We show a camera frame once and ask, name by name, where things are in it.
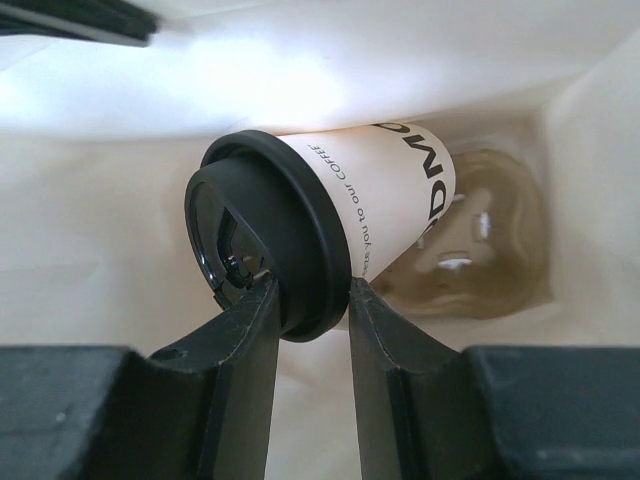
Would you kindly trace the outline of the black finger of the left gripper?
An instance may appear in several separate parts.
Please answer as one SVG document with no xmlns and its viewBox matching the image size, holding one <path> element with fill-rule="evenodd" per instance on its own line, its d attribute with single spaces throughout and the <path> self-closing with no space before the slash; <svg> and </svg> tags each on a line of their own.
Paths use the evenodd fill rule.
<svg viewBox="0 0 640 480">
<path fill-rule="evenodd" d="M 104 44 L 145 47 L 160 18 L 127 1 L 5 0 L 3 37 L 33 35 Z"/>
</svg>

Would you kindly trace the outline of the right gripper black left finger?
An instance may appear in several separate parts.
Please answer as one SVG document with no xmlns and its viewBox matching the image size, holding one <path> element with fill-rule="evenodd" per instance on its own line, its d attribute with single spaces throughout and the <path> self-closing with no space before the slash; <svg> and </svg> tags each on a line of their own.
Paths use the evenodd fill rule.
<svg viewBox="0 0 640 480">
<path fill-rule="evenodd" d="M 115 346 L 1 350 L 5 479 L 261 479 L 279 285 L 151 356 Z"/>
</svg>

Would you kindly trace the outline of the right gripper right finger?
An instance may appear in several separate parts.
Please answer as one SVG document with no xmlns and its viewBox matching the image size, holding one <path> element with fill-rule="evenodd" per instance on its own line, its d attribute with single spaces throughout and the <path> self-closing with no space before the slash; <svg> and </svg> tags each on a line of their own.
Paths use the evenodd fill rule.
<svg viewBox="0 0 640 480">
<path fill-rule="evenodd" d="M 455 351 L 362 279 L 349 304 L 366 479 L 635 479 L 635 348 Z"/>
</svg>

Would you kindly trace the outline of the brown paper bag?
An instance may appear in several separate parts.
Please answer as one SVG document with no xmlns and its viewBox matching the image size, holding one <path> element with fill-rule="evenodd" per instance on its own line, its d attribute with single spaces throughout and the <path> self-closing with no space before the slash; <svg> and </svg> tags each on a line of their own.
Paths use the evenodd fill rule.
<svg viewBox="0 0 640 480">
<path fill-rule="evenodd" d="M 352 273 L 339 323 L 281 336 L 265 475 L 361 473 L 349 304 L 366 281 L 455 350 L 639 352 L 639 5 L 635 1 L 130 1 L 145 47 L 1 35 L 1 350 L 143 356 L 222 312 L 189 240 L 208 147 L 383 123 L 454 156 L 529 167 L 548 217 L 548 292 L 497 318 L 406 317 Z"/>
</svg>

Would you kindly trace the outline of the beige pulp cup carrier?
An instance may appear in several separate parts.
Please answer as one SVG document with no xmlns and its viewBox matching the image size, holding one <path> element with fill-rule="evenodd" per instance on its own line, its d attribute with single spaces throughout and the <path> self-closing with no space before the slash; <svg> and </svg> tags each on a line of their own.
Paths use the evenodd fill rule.
<svg viewBox="0 0 640 480">
<path fill-rule="evenodd" d="M 454 156 L 456 194 L 439 223 L 372 283 L 406 317 L 506 316 L 548 292 L 548 217 L 528 166 L 481 149 Z"/>
</svg>

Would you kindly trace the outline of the black lid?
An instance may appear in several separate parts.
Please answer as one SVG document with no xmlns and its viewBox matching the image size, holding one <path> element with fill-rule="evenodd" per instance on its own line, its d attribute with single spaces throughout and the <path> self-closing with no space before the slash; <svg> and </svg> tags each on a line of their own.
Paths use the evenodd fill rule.
<svg viewBox="0 0 640 480">
<path fill-rule="evenodd" d="M 346 235 L 326 188 L 283 140 L 257 130 L 216 139 L 187 184 L 184 212 L 222 309 L 271 273 L 283 339 L 308 342 L 339 323 L 352 277 Z"/>
</svg>

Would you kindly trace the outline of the white paper cup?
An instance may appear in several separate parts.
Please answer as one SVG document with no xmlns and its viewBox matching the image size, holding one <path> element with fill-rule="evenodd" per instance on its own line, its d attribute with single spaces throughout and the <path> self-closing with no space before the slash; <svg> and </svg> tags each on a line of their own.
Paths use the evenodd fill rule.
<svg viewBox="0 0 640 480">
<path fill-rule="evenodd" d="M 286 135 L 329 194 L 352 273 L 373 280 L 450 207 L 456 174 L 444 144 L 413 124 Z"/>
</svg>

